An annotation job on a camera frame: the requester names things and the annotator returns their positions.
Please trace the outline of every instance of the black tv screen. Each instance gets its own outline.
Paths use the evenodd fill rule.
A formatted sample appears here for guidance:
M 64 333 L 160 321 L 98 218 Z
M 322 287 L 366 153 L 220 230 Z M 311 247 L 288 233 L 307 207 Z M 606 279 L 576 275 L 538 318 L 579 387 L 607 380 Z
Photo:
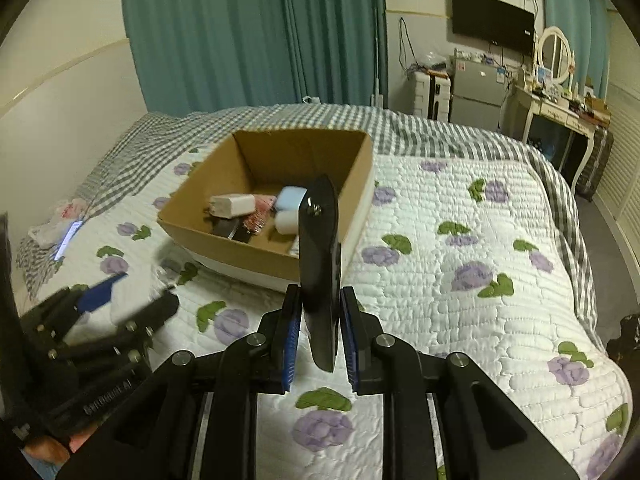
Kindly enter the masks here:
M 453 0 L 453 33 L 533 53 L 535 16 L 500 0 Z

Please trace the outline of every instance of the screw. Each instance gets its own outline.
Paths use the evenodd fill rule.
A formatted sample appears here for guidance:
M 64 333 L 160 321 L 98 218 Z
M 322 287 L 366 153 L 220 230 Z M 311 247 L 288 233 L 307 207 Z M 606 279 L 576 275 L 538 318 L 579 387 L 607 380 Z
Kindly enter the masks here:
M 393 337 L 391 334 L 380 334 L 376 338 L 376 343 L 378 346 L 389 348 L 390 346 L 393 346 L 396 344 L 396 338 Z
M 318 204 L 311 202 L 311 198 L 306 199 L 306 214 L 309 216 L 320 216 L 322 208 Z
M 131 361 L 132 363 L 139 363 L 140 362 L 140 352 L 138 352 L 137 350 L 132 350 L 129 352 L 129 354 L 127 354 L 127 356 L 129 357 L 129 361 Z
M 184 366 L 191 361 L 191 354 L 186 350 L 177 351 L 171 356 L 171 362 L 176 366 Z
M 469 357 L 462 352 L 453 352 L 453 354 L 449 355 L 449 361 L 451 361 L 454 366 L 464 368 L 469 364 Z
M 251 346 L 261 346 L 264 345 L 267 338 L 265 338 L 264 334 L 261 334 L 260 332 L 254 332 L 247 336 L 246 341 Z

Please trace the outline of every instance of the green leaf pattern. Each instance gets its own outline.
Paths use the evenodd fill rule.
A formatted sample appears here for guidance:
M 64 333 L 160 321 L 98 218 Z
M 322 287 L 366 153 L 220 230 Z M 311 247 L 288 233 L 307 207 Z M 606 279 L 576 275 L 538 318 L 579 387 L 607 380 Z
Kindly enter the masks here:
M 184 264 L 184 269 L 180 271 L 180 276 L 176 285 L 185 285 L 198 275 L 198 267 L 191 262 Z
M 204 332 L 209 327 L 209 320 L 213 321 L 218 315 L 218 312 L 223 308 L 226 308 L 224 301 L 212 301 L 211 303 L 201 306 L 196 313 L 198 330 Z
M 339 394 L 331 388 L 322 387 L 303 393 L 296 401 L 296 408 L 301 410 L 313 406 L 317 406 L 318 410 L 348 412 L 351 410 L 352 404 L 344 395 Z
M 513 296 L 513 280 L 501 272 L 483 290 L 478 292 L 478 298 L 500 298 L 501 296 Z
M 98 249 L 95 255 L 98 256 L 98 258 L 103 258 L 105 256 L 124 256 L 124 253 L 115 247 L 104 245 Z
M 580 362 L 587 368 L 593 368 L 593 361 L 588 359 L 587 355 L 584 352 L 580 352 L 578 350 L 578 347 L 571 341 L 562 341 L 558 345 L 558 353 L 569 355 L 571 357 L 571 361 Z
M 484 200 L 482 193 L 484 193 L 484 185 L 486 184 L 484 178 L 479 178 L 475 180 L 471 186 L 469 186 L 468 191 L 471 198 L 473 198 L 476 202 L 480 203 Z
M 56 261 L 56 263 L 53 265 L 54 273 L 56 273 L 56 272 L 58 272 L 60 270 L 60 267 L 62 267 L 63 263 L 65 263 L 65 257 L 64 256 L 60 256 L 60 259 L 58 261 Z
M 439 235 L 466 235 L 471 232 L 467 226 L 455 222 L 443 222 L 438 226 Z
M 516 240 L 513 243 L 513 248 L 516 251 L 521 251 L 523 253 L 528 253 L 529 251 L 537 251 L 538 248 L 534 244 L 530 244 L 524 240 Z
M 149 238 L 151 236 L 151 228 L 148 225 L 143 225 L 140 229 L 138 229 L 134 235 L 131 237 L 132 240 L 144 240 L 145 238 Z
M 191 163 L 191 169 L 187 172 L 187 175 L 190 175 L 191 173 L 193 173 L 193 170 L 195 170 L 200 164 L 202 164 L 201 162 L 192 162 Z
M 403 235 L 384 235 L 382 241 L 390 248 L 402 254 L 411 254 L 412 247 L 409 238 Z
M 626 428 L 626 422 L 629 418 L 629 405 L 625 402 L 613 410 L 613 413 L 607 417 L 607 431 L 616 430 L 616 433 L 622 435 Z

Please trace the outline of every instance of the gray checkered sheet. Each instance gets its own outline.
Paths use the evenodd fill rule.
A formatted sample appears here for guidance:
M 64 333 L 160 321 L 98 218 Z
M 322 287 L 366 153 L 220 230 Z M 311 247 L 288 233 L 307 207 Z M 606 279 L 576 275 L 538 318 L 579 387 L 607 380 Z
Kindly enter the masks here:
M 99 215 L 125 196 L 136 195 L 158 172 L 186 150 L 217 142 L 240 129 L 332 128 L 367 132 L 379 155 L 516 160 L 540 177 L 561 238 L 561 256 L 572 280 L 574 313 L 593 343 L 597 312 L 591 266 L 575 201 L 566 182 L 533 148 L 500 134 L 424 120 L 370 107 L 277 105 L 196 112 L 185 118 L 150 113 L 119 139 L 79 187 L 76 195 L 90 203 L 88 216 Z M 40 250 L 25 238 L 17 251 L 31 297 L 53 274 L 54 250 Z

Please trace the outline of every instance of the teal curtain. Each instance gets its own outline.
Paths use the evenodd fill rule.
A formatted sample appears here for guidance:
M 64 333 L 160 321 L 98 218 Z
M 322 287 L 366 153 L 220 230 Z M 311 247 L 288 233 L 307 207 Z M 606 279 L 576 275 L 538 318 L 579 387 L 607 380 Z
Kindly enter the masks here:
M 122 0 L 146 105 L 174 116 L 386 96 L 384 0 Z
M 609 80 L 609 21 L 606 0 L 545 0 L 546 26 L 562 29 L 575 50 L 574 81 L 584 89 L 591 78 L 598 97 Z
M 384 9 L 384 0 L 287 0 L 293 48 L 309 95 L 368 105 L 375 78 L 386 95 Z

